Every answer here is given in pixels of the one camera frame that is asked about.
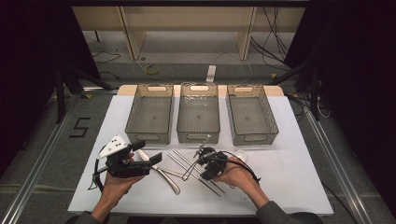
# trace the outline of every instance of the hand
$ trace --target hand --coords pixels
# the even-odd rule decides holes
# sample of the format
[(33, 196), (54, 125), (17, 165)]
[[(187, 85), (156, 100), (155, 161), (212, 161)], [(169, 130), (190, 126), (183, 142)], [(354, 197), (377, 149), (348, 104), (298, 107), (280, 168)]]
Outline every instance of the hand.
[[(236, 157), (231, 157), (228, 160), (242, 163)], [(240, 188), (253, 201), (257, 208), (264, 206), (270, 201), (251, 174), (241, 166), (231, 162), (227, 162), (224, 172), (213, 178), (213, 180)]]
[[(129, 154), (129, 158), (133, 161), (132, 156), (134, 153)], [(108, 213), (118, 203), (122, 196), (128, 192), (133, 184), (143, 179), (144, 176), (134, 176), (129, 178), (113, 177), (110, 173), (106, 174), (105, 185), (103, 188), (102, 196), (98, 204), (93, 209), (91, 216), (103, 222)]]

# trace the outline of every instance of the floor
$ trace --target floor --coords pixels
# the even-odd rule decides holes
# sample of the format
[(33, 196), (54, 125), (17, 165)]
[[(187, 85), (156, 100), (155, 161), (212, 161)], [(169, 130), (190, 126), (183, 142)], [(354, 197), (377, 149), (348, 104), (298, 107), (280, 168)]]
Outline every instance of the floor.
[[(92, 55), (97, 54), (93, 58), (97, 61), (99, 71), (102, 72), (103, 81), (113, 86), (136, 84), (142, 80), (161, 82), (163, 81), (161, 78), (205, 80), (210, 64), (218, 67), (215, 80), (219, 83), (239, 82), (239, 80), (242, 82), (247, 79), (251, 82), (267, 83), (272, 79), (271, 75), (281, 76), (286, 72), (277, 67), (287, 69), (278, 61), (270, 59), (264, 61), (262, 55), (253, 47), (249, 49), (247, 60), (240, 61), (232, 33), (152, 32), (148, 34), (137, 61), (130, 60), (122, 33), (99, 32), (100, 42), (96, 41), (94, 32), (84, 32), (84, 35)], [(258, 42), (263, 43), (266, 35), (253, 36)], [(290, 44), (292, 38), (293, 34), (282, 34), (286, 46)], [(269, 40), (267, 48), (281, 57), (273, 38)], [(147, 77), (141, 70), (140, 65), (151, 63), (160, 66), (160, 74), (156, 77)], [(234, 71), (242, 74), (241, 77), (231, 76)], [(283, 91), (294, 93), (294, 82), (295, 78), (291, 78), (282, 83)], [(21, 205), (21, 213), (17, 214), (18, 223), (65, 223), (73, 216), (67, 212), (68, 204), (73, 198), (111, 97), (116, 94), (114, 91), (98, 91), (96, 86), (85, 80), (81, 80), (81, 83), (93, 91), (87, 91), (83, 97), (66, 94), (69, 113), (64, 126), (55, 125), (56, 98), (49, 99), (35, 131), (26, 140), (26, 148), (20, 151), (1, 178), (0, 214), (4, 215), (0, 215), (0, 218), (3, 219), (7, 214), (21, 187), (26, 185), (27, 178), (32, 175), (36, 176), (37, 181), (31, 189), (31, 194), (28, 194)], [(322, 221), (354, 223), (347, 212), (350, 210), (357, 216), (359, 223), (396, 223), (359, 161), (353, 156), (353, 151), (338, 125), (336, 116), (331, 114), (325, 118), (329, 111), (324, 108), (320, 122), (315, 122), (310, 113), (305, 113), (298, 103), (290, 100), (290, 104), (294, 113), (298, 115), (296, 119), (334, 210), (332, 216), (322, 217)], [(82, 134), (81, 130), (74, 129), (76, 121), (80, 118), (89, 118), (82, 119), (79, 123), (80, 126), (89, 129), (84, 137), (72, 138), (71, 135)], [(319, 134), (321, 136), (325, 134), (329, 141), (319, 141)], [(41, 153), (46, 150), (50, 151), (46, 159), (37, 161), (38, 158), (43, 158)], [(40, 164), (43, 165), (42, 170), (32, 174), (34, 167)], [(127, 217), (114, 215), (110, 223), (125, 223), (126, 219)]]

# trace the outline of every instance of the small white object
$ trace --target small white object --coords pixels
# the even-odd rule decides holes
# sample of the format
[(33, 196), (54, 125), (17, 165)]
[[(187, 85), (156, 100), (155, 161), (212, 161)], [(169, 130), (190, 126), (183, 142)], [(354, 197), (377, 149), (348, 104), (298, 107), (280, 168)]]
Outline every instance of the small white object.
[(215, 74), (216, 74), (216, 66), (209, 65), (209, 69), (207, 70), (206, 82), (213, 82), (215, 80)]
[(107, 157), (113, 153), (116, 153), (120, 150), (125, 149), (128, 146), (126, 142), (121, 138), (119, 135), (115, 135), (108, 143), (107, 145), (102, 149), (102, 151), (99, 153), (97, 159), (100, 160), (103, 157)]
[(247, 153), (244, 150), (237, 150), (234, 155), (243, 162), (247, 161)]

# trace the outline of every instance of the transparent storage bin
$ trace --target transparent storage bin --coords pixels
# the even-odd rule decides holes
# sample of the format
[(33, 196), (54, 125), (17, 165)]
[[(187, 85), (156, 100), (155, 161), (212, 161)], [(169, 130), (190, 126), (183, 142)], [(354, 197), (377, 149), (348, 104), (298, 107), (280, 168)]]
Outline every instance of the transparent storage bin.
[(235, 146), (273, 144), (278, 128), (262, 85), (228, 85), (226, 104)]
[(173, 85), (138, 85), (125, 127), (129, 140), (145, 140), (147, 144), (170, 144), (173, 103)]
[(177, 118), (179, 143), (209, 144), (219, 141), (219, 91), (212, 83), (182, 83)]

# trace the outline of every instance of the white table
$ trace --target white table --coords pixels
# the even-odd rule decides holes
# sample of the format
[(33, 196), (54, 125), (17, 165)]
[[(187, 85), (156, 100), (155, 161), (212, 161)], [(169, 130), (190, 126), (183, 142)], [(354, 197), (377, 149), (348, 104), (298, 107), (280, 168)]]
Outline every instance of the white table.
[[(133, 103), (133, 96), (114, 96), (107, 110), (102, 128), (93, 146), (87, 166), (78, 183), (69, 212), (81, 213), (91, 211), (100, 198), (100, 190), (88, 190), (92, 182), (95, 159), (99, 150), (116, 134), (128, 141), (124, 128)], [(171, 143), (167, 146), (147, 145), (144, 151), (153, 156), (163, 153), (163, 161), (158, 165), (162, 168), (184, 173), (184, 170), (172, 161), (166, 153), (173, 154), (177, 149), (184, 157), (193, 161), (196, 145), (180, 144), (177, 141), (178, 100), (176, 97)], [(232, 143), (228, 113), (226, 112), (225, 96), (219, 95), (220, 135), (219, 143), (211, 145), (216, 150), (235, 152), (244, 149), (247, 152), (247, 164), (257, 177), (261, 177), (262, 189), (267, 196), (288, 214), (295, 212), (311, 212), (320, 216), (333, 213), (332, 207), (320, 184), (318, 174), (308, 153), (304, 139), (296, 119), (285, 96), (269, 96), (270, 106), (274, 113), (279, 134), (271, 146), (235, 147)], [(106, 159), (102, 159), (99, 167), (103, 167)], [(250, 199), (240, 190), (218, 183), (226, 191), (222, 193), (209, 182), (207, 184), (220, 195), (210, 191), (198, 180), (189, 178), (183, 181), (169, 175), (180, 187), (176, 195), (167, 182), (156, 171), (151, 170), (142, 181), (133, 185), (112, 212), (134, 216), (160, 217), (250, 217), (255, 216), (256, 208)]]

